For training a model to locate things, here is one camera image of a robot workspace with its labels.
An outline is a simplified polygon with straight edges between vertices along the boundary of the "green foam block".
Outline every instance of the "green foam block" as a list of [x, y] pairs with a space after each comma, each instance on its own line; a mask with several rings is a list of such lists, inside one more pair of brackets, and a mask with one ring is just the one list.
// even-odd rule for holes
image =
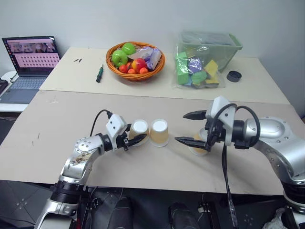
[[185, 52], [180, 52], [176, 56], [177, 81], [178, 84], [185, 84], [189, 81], [187, 68], [187, 58]]
[[193, 82], [193, 84], [196, 84], [196, 85], [201, 84], [203, 81], [205, 81], [205, 79], [206, 79], [205, 71], [197, 72], [192, 75], [192, 82]]

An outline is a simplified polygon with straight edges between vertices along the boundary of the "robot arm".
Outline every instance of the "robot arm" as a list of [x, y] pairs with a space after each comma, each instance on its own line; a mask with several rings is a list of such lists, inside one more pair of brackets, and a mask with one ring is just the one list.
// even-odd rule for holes
[[106, 125], [107, 134], [97, 134], [78, 140], [72, 155], [62, 168], [58, 182], [51, 188], [52, 196], [47, 200], [35, 229], [54, 227], [58, 222], [61, 226], [71, 228], [77, 220], [79, 200], [84, 194], [86, 184], [94, 161], [106, 151], [115, 151], [119, 148], [128, 150], [129, 146], [142, 141], [146, 134], [138, 135], [132, 140], [127, 139], [127, 125], [122, 117], [111, 114]]
[[[229, 106], [214, 120], [215, 115], [224, 106], [229, 105], [223, 97], [216, 98], [207, 111], [195, 111], [184, 115], [192, 120], [207, 119], [200, 134], [204, 141], [190, 137], [177, 137], [177, 141], [191, 147], [210, 151], [215, 142], [224, 141], [226, 146], [234, 143], [235, 148], [248, 149], [251, 139], [257, 134], [254, 119], [235, 120], [235, 106]], [[291, 131], [286, 121], [276, 117], [259, 119], [260, 136], [253, 146], [262, 152], [281, 180], [284, 196], [297, 212], [305, 214], [305, 140]]]

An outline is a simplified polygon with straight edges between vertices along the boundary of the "green apple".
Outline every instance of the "green apple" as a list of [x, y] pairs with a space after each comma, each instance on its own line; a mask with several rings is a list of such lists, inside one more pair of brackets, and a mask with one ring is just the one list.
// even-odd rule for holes
[[122, 50], [124, 51], [124, 53], [126, 53], [126, 55], [131, 55], [136, 52], [135, 46], [130, 42], [125, 43], [122, 47]]
[[127, 64], [128, 58], [122, 50], [116, 50], [112, 54], [111, 61], [119, 68], [122, 64]]

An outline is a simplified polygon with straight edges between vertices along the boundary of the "wicker basket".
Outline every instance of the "wicker basket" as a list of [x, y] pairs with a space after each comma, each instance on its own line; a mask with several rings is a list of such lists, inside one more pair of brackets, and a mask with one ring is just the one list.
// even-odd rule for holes
[[[155, 69], [152, 72], [148, 72], [148, 73], [144, 73], [144, 74], [127, 74], [127, 73], [120, 72], [115, 67], [115, 65], [111, 62], [111, 56], [112, 56], [112, 53], [115, 50], [121, 49], [122, 46], [125, 43], [126, 42], [118, 44], [118, 45], [115, 45], [115, 46], [113, 46], [112, 48], [110, 48], [107, 51], [107, 54], [106, 54], [106, 63], [107, 63], [107, 65], [108, 65], [108, 67], [110, 68], [111, 71], [113, 71], [114, 73], [118, 74], [119, 76], [121, 76], [122, 78], [124, 78], [126, 80], [130, 80], [130, 81], [142, 81], [142, 80], [149, 79], [150, 77], [152, 77], [153, 75], [157, 74], [159, 71], [162, 70], [162, 68], [164, 67], [164, 64], [165, 64], [165, 56], [164, 56], [164, 53], [160, 50], [161, 58], [160, 58], [160, 60], [159, 60], [159, 62], [157, 64], [157, 66], [155, 67]], [[141, 48], [141, 47], [144, 47], [144, 46], [149, 46], [149, 47], [152, 47], [152, 48], [157, 48], [157, 47], [155, 47], [155, 46], [153, 46], [151, 44], [142, 43], [142, 42], [130, 42], [130, 43], [132, 43], [136, 48]]]

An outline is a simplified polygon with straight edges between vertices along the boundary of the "plastic container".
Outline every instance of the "plastic container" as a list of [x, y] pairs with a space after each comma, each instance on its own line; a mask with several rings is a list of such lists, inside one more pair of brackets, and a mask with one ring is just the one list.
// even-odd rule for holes
[[218, 71], [222, 72], [243, 45], [230, 33], [183, 31], [180, 33], [178, 49], [180, 52], [196, 52], [205, 62], [214, 60]]

